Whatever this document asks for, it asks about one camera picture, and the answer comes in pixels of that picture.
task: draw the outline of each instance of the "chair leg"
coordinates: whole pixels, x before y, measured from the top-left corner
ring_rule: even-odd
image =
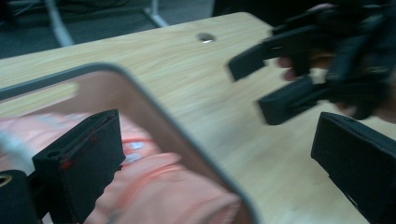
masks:
[[[54,33],[58,43],[61,47],[67,47],[74,45],[74,41],[70,34],[68,33],[64,23],[62,22],[61,16],[59,14],[58,8],[56,7],[53,0],[45,0],[47,11],[49,13],[49,19],[51,22],[51,29]]]
[[[159,27],[169,26],[169,24],[158,13],[158,1],[151,0],[150,6],[144,9],[146,15]]]

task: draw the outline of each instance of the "metal hole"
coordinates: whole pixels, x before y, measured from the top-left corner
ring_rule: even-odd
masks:
[[[204,44],[212,43],[212,42],[216,41],[216,37],[215,36],[213,36],[211,34],[207,34],[207,33],[200,33],[200,34],[197,35],[197,37]]]
[[[12,175],[0,175],[0,188],[8,184],[11,179]]]

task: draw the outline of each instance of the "table hole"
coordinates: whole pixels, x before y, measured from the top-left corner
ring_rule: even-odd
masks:
[[[216,37],[208,33],[200,33],[197,35],[197,37],[204,44],[212,43],[216,41]]]

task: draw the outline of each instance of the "pink cloth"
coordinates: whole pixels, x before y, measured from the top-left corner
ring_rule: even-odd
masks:
[[[44,114],[0,119],[0,170],[33,172],[31,158],[89,114]],[[230,223],[239,207],[236,195],[161,153],[151,136],[120,116],[126,160],[85,223]]]

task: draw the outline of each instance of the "wooden table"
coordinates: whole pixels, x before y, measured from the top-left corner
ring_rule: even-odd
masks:
[[[245,190],[263,222],[367,223],[310,158],[319,113],[335,112],[332,106],[268,126],[254,102],[285,84],[283,70],[271,61],[249,78],[232,82],[225,64],[268,31],[263,22],[238,13],[4,59],[0,88],[85,63],[121,65]],[[217,40],[204,44],[199,33]],[[379,119],[364,123],[396,138],[392,124]]]

